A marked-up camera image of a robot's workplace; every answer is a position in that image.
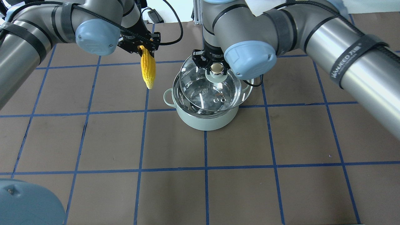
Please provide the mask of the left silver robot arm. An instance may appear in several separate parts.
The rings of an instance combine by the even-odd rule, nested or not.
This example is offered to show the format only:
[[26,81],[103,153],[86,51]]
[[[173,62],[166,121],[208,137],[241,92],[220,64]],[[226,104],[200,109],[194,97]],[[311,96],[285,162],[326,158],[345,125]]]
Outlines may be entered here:
[[[58,43],[75,43],[99,56],[116,47],[144,55],[154,52],[160,34],[146,28],[134,0],[12,1],[1,25],[1,107]],[[1,179],[2,225],[61,225],[64,207],[40,185]]]

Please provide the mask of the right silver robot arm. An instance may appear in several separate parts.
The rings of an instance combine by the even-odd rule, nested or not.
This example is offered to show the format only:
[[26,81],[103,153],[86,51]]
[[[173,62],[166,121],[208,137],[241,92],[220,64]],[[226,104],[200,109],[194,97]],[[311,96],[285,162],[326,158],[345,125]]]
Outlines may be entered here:
[[206,51],[216,50],[237,78],[257,78],[301,49],[399,138],[399,55],[351,24],[342,1],[287,1],[260,16],[244,0],[200,4]]

